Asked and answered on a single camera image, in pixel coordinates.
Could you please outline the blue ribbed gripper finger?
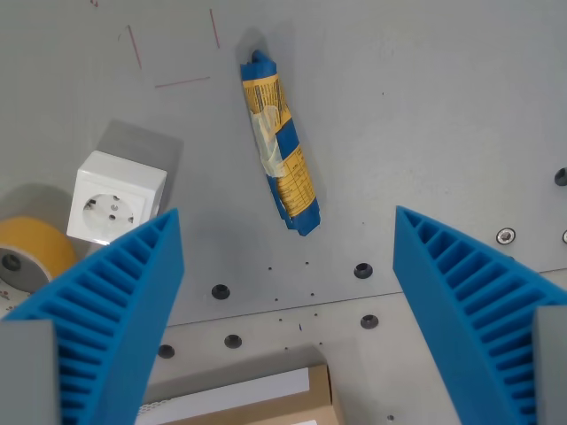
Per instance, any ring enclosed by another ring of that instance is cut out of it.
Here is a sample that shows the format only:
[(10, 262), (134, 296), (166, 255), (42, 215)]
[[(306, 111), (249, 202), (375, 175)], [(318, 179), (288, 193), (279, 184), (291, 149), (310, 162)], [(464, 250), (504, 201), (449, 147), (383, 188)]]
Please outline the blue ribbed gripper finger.
[(132, 424), (184, 274), (179, 213), (144, 223), (5, 317), (55, 330), (64, 424)]
[(392, 268), (461, 423), (537, 423), (533, 318), (564, 306), (565, 290), (403, 206)]

